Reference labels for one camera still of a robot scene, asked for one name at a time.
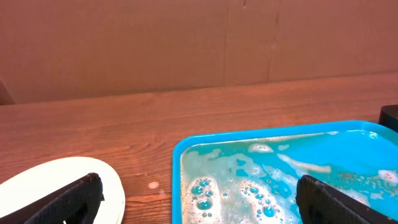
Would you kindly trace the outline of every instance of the foam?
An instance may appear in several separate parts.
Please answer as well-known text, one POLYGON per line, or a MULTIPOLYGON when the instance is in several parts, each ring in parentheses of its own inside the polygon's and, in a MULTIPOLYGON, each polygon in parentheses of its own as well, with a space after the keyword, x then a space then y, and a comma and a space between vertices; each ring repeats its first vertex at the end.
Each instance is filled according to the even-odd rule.
POLYGON ((393 186, 398 184, 398 174, 395 170, 379 170, 379 178, 393 186))
POLYGON ((309 164, 305 162, 299 162, 296 161, 289 156, 283 155, 283 154, 277 154, 277 157, 288 163, 289 166, 291 166, 293 169, 296 170, 296 173, 298 176, 303 176, 305 174, 308 174, 308 171, 315 171, 315 172, 321 172, 321 173, 330 173, 331 172, 331 167, 330 166, 318 166, 315 164, 309 164))
POLYGON ((380 193, 371 193, 371 199, 384 199, 383 198, 383 193, 384 192, 380 192, 380 193))
POLYGON ((329 131, 329 132, 327 132, 327 134, 336 135, 336 134, 338 134, 338 131, 329 131))
POLYGON ((337 190, 339 190, 340 192, 350 196, 351 198, 361 202, 362 204, 366 205, 366 206, 370 206, 370 203, 368 201, 368 197, 366 195, 363 195, 361 193, 359 193, 356 190, 353 189, 349 189, 349 190, 344 190, 344 189, 340 189, 337 188, 337 190))
POLYGON ((278 150, 280 150, 280 151, 283 151, 283 150, 285 150, 285 149, 288 149, 289 148, 289 145, 287 144, 287 145, 280 145, 280 146, 278 146, 278 150))
POLYGON ((265 153, 270 153, 274 152, 274 150, 266 145, 266 144, 252 144, 249 146, 249 152, 265 152, 265 153))
POLYGON ((267 173, 263 167, 255 164, 253 159, 244 154, 218 157, 220 152, 220 149, 214 149, 204 155, 199 155, 197 151, 183 154, 181 168, 184 172, 181 173, 181 180, 184 184, 182 184, 181 196, 184 223, 296 224, 300 222, 300 218, 290 210, 290 206, 295 204, 294 184, 297 184, 297 179, 273 167, 267 167, 269 170, 267 173), (236 162, 237 159, 245 163, 239 166, 236 162), (249 176, 236 175, 236 171, 240 169, 249 176), (261 179, 270 174, 272 174, 272 178, 286 181, 293 192, 289 198, 273 194, 272 187, 261 179), (204 179, 209 180, 209 185, 203 187, 203 195, 193 195, 190 191, 192 187, 199 186, 204 179), (258 192, 250 192, 250 187, 257 188, 258 192), (205 192, 209 190, 213 192, 211 197, 205 195, 205 192), (208 210, 200 210, 197 208, 196 202, 205 197, 211 198, 213 206, 208 210), (263 209, 267 206, 266 200, 271 202, 269 206, 275 210, 273 217, 264 215, 263 209))
POLYGON ((291 135, 291 136, 266 137, 266 138, 260 138, 260 139, 258 139, 258 141, 280 142, 280 141, 286 141, 286 140, 292 140, 292 139, 319 136, 322 134, 325 134, 325 133, 295 134, 295 135, 291 135))

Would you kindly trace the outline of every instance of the bubble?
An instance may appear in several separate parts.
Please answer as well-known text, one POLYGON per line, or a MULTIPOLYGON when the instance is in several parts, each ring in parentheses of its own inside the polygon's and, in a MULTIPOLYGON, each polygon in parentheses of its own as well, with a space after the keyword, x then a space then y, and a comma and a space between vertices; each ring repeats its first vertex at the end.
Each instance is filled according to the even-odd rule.
POLYGON ((249 147, 249 152, 266 152, 266 153, 270 153, 270 152, 274 152, 274 150, 265 145, 265 144, 252 144, 249 147))
POLYGON ((264 214, 266 215, 266 217, 273 217, 275 215, 275 211, 272 207, 265 207, 264 214))
POLYGON ((258 191, 259 191, 259 189, 257 187, 250 188, 250 192, 252 192, 254 194, 258 193, 258 191))
POLYGON ((207 185, 209 185, 209 182, 207 180, 203 180, 199 183, 202 187, 206 187, 207 185))
POLYGON ((256 198, 257 198, 257 199, 262 199, 263 197, 264 197, 263 194, 257 194, 257 195, 256 195, 256 198))
POLYGON ((372 132, 372 131, 370 131, 369 133, 370 133, 370 134, 369 134, 369 137, 370 137, 370 138, 372 138, 372 139, 377 139, 377 133, 374 133, 374 132, 372 132))
POLYGON ((209 201, 209 200, 207 200, 207 199, 201 200, 200 202, 197 203, 197 207, 198 207, 200 210, 207 210, 207 209, 210 209, 211 206, 213 206, 213 204, 211 203, 211 201, 209 201))
POLYGON ((206 191, 205 195, 206 195, 206 197, 211 197, 213 195, 213 192, 210 190, 206 191))
POLYGON ((200 194, 203 193, 203 188, 202 188, 202 187, 199 187, 199 186, 194 186, 194 187, 192 187, 191 192, 192 192, 194 195, 200 195, 200 194))

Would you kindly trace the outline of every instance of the blue water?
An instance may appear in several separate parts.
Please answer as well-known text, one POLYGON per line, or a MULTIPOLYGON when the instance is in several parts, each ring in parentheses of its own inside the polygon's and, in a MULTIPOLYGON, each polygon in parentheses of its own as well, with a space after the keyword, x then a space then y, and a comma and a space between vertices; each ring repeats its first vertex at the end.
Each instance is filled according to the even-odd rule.
MULTIPOLYGON (((259 178, 260 181, 256 179, 256 182, 261 185, 268 185, 272 194, 281 196, 286 200, 295 197, 295 192, 289 186, 289 183, 283 179, 272 178, 272 174, 277 174, 272 172, 280 170, 283 174, 299 179, 302 176, 301 171, 303 169, 298 169, 291 162, 286 162, 282 158, 288 157, 300 163, 312 164, 322 168, 329 167, 329 172, 318 172, 311 169, 306 171, 308 174, 342 190, 346 194, 349 194, 347 192, 354 192, 355 194, 352 197, 357 197, 357 193, 364 196, 362 198, 363 203, 370 205, 371 208, 388 217, 398 220, 398 213, 396 213, 396 208, 398 207, 398 185, 394 185, 394 180, 388 182, 379 176, 380 170, 391 170, 392 175, 394 175, 395 170, 398 170, 398 147, 396 142, 391 141, 391 138, 396 137, 392 137, 392 134, 391 132, 372 133, 352 130, 277 141, 275 139, 270 139, 269 141, 267 139, 255 139, 253 141, 197 145, 187 149, 184 154, 197 152, 198 156, 203 156, 213 152, 215 149, 221 150, 216 157, 209 158, 209 161, 243 154, 252 159, 253 164, 262 167, 260 168, 262 170, 258 172, 266 174, 264 177, 259 178), (264 144, 272 148, 273 152, 249 152, 248 149, 253 144, 264 144)), ((187 176, 191 175, 192 179, 194 179, 196 178, 196 171, 194 172, 193 169, 190 169, 189 164, 184 164, 184 154, 182 156, 184 167, 182 173, 187 176)), ((251 161, 244 159, 235 159, 234 161, 236 169, 229 168, 229 172, 233 172, 239 178, 255 179, 255 174, 239 168, 246 166, 251 161)), ((206 187, 208 184, 205 180, 200 182, 202 187, 206 187)), ((192 189, 192 193, 202 194, 203 189, 201 190, 200 186, 192 189)), ((262 200, 264 197, 256 187, 251 187, 244 191, 245 195, 250 193, 255 195, 256 199, 262 200)), ((273 217, 275 210, 268 206, 270 201, 265 200, 264 202, 264 215, 273 217)), ((211 208, 209 200, 200 201, 197 205, 201 210, 211 208)), ((300 217, 295 203, 289 204, 289 209, 294 215, 300 217)), ((255 214, 257 219, 259 217, 264 219, 260 214, 261 211, 255 214)))

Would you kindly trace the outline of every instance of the white plate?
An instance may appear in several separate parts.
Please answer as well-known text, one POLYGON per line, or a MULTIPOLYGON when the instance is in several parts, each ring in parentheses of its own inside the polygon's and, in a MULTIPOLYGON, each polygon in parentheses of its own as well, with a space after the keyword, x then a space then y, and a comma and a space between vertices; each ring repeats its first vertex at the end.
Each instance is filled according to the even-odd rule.
POLYGON ((89 157, 68 157, 46 162, 24 171, 0 185, 0 217, 94 172, 103 184, 101 202, 94 224, 120 224, 126 198, 120 178, 107 163, 89 157))

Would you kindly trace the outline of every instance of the plastic tray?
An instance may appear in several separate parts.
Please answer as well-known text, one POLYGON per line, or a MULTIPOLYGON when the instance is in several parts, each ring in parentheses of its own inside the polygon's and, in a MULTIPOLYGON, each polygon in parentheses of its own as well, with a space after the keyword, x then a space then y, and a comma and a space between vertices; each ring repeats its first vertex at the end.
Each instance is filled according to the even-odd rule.
MULTIPOLYGON (((208 144, 212 147, 214 143, 217 143, 217 147, 225 146, 225 148, 228 148, 227 145, 231 141, 244 142, 249 139, 253 139, 253 142, 260 141, 267 144, 267 141, 263 140, 264 138, 279 136, 296 137, 286 138, 288 140, 283 140, 282 143, 279 141, 279 143, 271 146, 274 151, 272 153, 258 152, 257 155, 252 155, 254 163, 262 163, 259 164, 260 166, 271 163, 273 167, 294 176, 296 179, 300 177, 300 174, 295 169, 291 169, 291 166, 289 168, 282 161, 281 154, 308 164, 317 164, 323 167, 330 166, 333 172, 329 173, 328 177, 323 174, 320 174, 319 177, 316 174, 314 176, 322 181, 326 181, 323 180, 326 178, 328 183, 336 185, 342 185, 342 181, 349 182, 351 181, 350 179, 365 179, 361 174, 370 174, 370 172, 375 170, 398 170, 398 163, 396 162, 398 158, 398 133, 379 124, 366 121, 340 121, 192 136, 180 141, 173 153, 172 223, 182 223, 180 160, 182 153, 186 149, 199 144, 208 144), (279 160, 276 159, 276 154, 279 154, 279 160), (358 174, 358 176, 346 176, 348 174, 358 174)), ((360 192, 366 184, 358 185, 357 183, 356 185, 353 187, 354 190, 360 192)), ((371 193, 372 184, 368 184, 368 188, 365 191, 369 191, 369 195, 373 194, 371 193)), ((398 205, 398 200, 395 200, 394 195, 393 197, 385 198, 385 200, 379 200, 378 197, 380 197, 378 194, 372 195, 371 198, 370 196, 368 197, 370 206, 385 215, 397 219, 394 207, 396 208, 396 205, 398 205)))

